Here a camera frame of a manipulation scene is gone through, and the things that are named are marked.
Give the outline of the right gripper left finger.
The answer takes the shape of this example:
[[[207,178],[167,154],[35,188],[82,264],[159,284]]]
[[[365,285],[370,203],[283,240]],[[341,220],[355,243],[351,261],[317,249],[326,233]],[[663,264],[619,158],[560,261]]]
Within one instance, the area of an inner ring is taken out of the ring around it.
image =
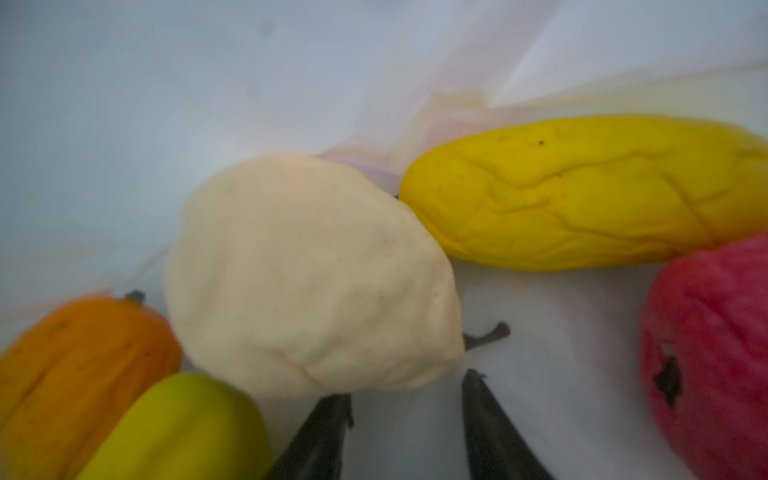
[[[354,426],[350,394],[321,398],[264,480],[339,480],[345,435]]]

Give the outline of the yellow lemon toy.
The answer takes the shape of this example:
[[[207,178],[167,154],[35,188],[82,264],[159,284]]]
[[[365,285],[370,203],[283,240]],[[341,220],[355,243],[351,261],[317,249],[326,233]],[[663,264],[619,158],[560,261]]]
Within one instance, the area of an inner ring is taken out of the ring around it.
[[[661,262],[766,228],[767,141],[660,115],[545,120],[424,153],[399,197],[456,259],[528,271]]]

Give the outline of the orange green papaya toy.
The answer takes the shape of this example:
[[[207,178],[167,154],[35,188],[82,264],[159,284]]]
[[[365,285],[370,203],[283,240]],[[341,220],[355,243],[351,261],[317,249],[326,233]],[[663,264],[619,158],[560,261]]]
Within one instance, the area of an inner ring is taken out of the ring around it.
[[[141,291],[52,311],[1,355],[5,479],[260,479],[272,463],[255,403],[183,372]]]

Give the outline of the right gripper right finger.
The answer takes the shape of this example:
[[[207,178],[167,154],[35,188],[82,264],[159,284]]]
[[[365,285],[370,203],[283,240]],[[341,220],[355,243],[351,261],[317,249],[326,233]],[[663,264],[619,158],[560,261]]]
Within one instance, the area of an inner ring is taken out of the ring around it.
[[[470,478],[553,480],[487,386],[469,369],[462,380],[462,416]]]

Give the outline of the red fruit toy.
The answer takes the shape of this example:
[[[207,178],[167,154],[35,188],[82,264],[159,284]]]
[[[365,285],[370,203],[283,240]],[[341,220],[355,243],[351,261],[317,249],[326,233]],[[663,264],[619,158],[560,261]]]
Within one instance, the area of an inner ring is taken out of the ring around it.
[[[699,479],[767,476],[767,235],[668,263],[640,315],[641,376]]]

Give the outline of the white plastic bag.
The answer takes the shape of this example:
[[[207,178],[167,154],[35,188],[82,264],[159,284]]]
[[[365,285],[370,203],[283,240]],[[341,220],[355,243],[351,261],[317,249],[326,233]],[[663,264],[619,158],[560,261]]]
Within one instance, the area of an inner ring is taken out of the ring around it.
[[[394,193],[443,139],[614,112],[767,137],[767,1],[1,1],[1,351],[84,294],[164,311],[181,205],[242,159],[327,152]],[[466,368],[557,479],[696,479],[639,374],[659,268],[454,262],[467,330],[512,335],[356,395],[342,479],[469,479]]]

